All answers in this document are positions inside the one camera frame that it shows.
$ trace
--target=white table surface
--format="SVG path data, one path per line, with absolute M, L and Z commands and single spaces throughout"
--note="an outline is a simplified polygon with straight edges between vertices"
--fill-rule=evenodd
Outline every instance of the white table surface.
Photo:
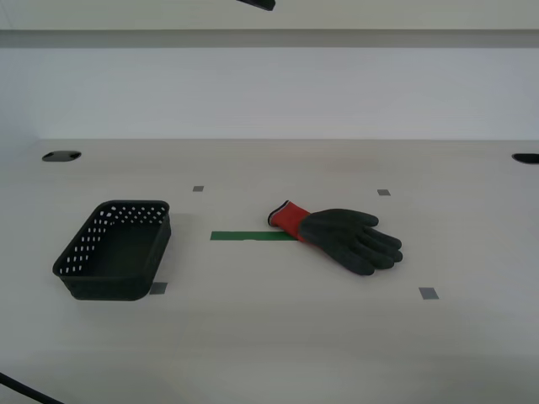
M 539 141 L 42 141 L 0 173 L 0 372 L 65 403 L 537 403 L 539 167 L 515 152 Z M 52 274 L 110 199 L 170 204 L 165 295 L 78 301 Z M 379 216 L 403 262 L 210 241 L 286 199 Z

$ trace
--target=work glove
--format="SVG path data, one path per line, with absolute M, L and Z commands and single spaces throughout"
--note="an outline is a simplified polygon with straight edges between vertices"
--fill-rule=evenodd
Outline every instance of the work glove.
M 378 221 L 376 216 L 347 209 L 309 213 L 289 200 L 268 217 L 270 226 L 319 247 L 349 271 L 363 276 L 403 260 L 398 251 L 403 245 L 400 240 L 372 228 Z

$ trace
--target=glove finger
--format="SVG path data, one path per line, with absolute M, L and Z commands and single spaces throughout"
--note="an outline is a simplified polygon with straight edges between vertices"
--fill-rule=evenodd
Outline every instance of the glove finger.
M 395 262 L 388 256 L 371 250 L 358 241 L 353 243 L 352 251 L 354 251 L 360 257 L 366 259 L 376 269 L 390 269 L 393 268 L 393 265 L 395 265 Z
M 349 250 L 347 247 L 323 248 L 323 250 L 332 259 L 354 274 L 371 276 L 375 272 L 374 267 L 369 261 Z
M 368 213 L 356 212 L 355 210 L 348 210 L 348 212 L 350 212 L 350 214 L 352 215 L 352 217 L 355 218 L 356 221 L 358 221 L 364 226 L 378 226 L 379 220 L 376 216 L 369 215 Z
M 403 260 L 403 254 L 391 245 L 379 242 L 371 236 L 367 236 L 366 234 L 358 234 L 357 239 L 364 246 L 367 246 L 368 248 L 373 251 L 376 251 L 377 253 L 387 255 L 396 263 L 400 263 Z
M 384 244 L 390 245 L 396 248 L 397 250 L 400 250 L 400 248 L 403 246 L 403 244 L 398 238 L 388 236 L 387 234 L 384 234 L 384 233 L 380 233 L 378 230 L 374 230 L 369 227 L 366 227 L 364 231 L 366 235 L 371 236 L 378 242 L 383 242 Z

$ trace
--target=red glove cuff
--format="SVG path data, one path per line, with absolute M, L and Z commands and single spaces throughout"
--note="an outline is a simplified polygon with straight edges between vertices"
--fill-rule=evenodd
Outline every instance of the red glove cuff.
M 292 237 L 302 242 L 303 240 L 298 235 L 300 223 L 309 215 L 309 212 L 287 200 L 283 205 L 269 214 L 268 224 L 273 227 L 280 227 Z

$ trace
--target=black object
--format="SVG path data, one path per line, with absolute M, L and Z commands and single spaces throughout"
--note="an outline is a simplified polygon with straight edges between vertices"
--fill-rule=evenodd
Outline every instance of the black object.
M 419 293 L 423 300 L 439 300 L 440 297 L 436 293 L 435 288 L 419 288 Z
M 23 385 L 15 379 L 6 376 L 4 373 L 0 373 L 0 385 L 5 385 L 7 388 L 13 391 L 17 391 L 19 394 L 27 396 L 32 400 L 36 400 L 41 404 L 61 404 L 61 402 L 59 402 L 58 400 L 50 398 L 43 393 L 39 393 L 38 391 L 28 387 L 27 385 Z
M 266 11 L 273 11 L 275 8 L 275 0 L 238 0 L 239 2 L 250 4 Z
M 150 289 L 150 295 L 164 295 L 168 282 L 154 282 Z
M 160 200 L 111 200 L 93 211 L 52 272 L 75 299 L 137 300 L 148 293 L 170 238 Z
M 524 164 L 539 164 L 539 154 L 536 153 L 516 153 L 513 158 Z
M 58 150 L 51 151 L 41 158 L 44 162 L 72 162 L 77 160 L 82 153 L 80 151 Z
M 403 260 L 400 240 L 372 229 L 378 221 L 354 210 L 323 210 L 303 219 L 299 236 L 349 271 L 368 276 Z

